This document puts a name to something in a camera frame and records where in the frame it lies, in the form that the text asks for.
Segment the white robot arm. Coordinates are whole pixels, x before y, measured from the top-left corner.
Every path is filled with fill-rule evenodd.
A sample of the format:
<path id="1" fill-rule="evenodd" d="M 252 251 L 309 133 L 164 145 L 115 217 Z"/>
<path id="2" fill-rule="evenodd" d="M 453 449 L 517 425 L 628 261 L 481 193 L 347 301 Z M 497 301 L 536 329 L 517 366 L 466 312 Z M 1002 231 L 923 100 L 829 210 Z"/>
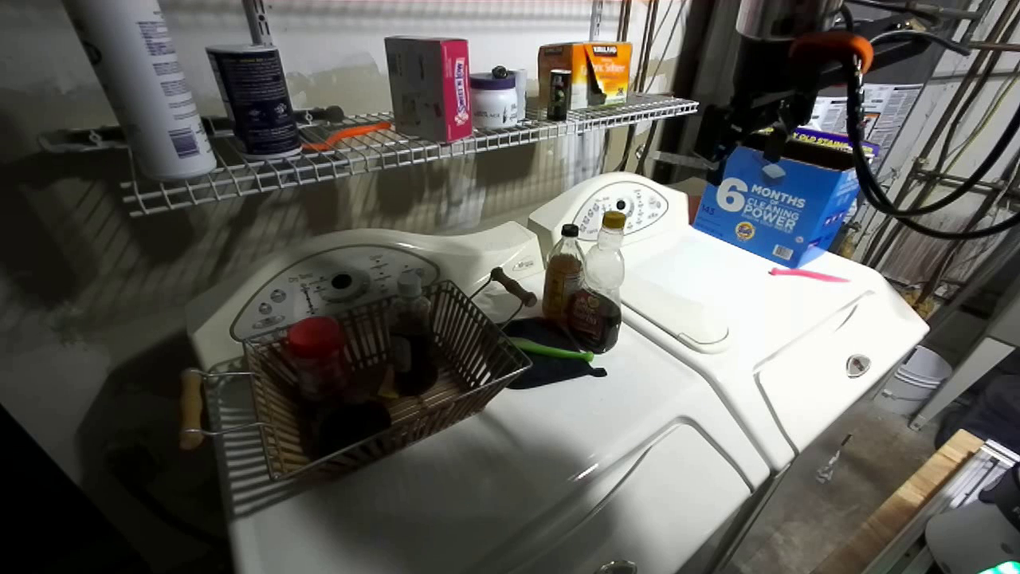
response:
<path id="1" fill-rule="evenodd" d="M 763 126 L 788 136 L 810 116 L 820 90 L 866 73 L 878 60 L 845 0 L 740 0 L 737 39 L 727 144 Z"/>

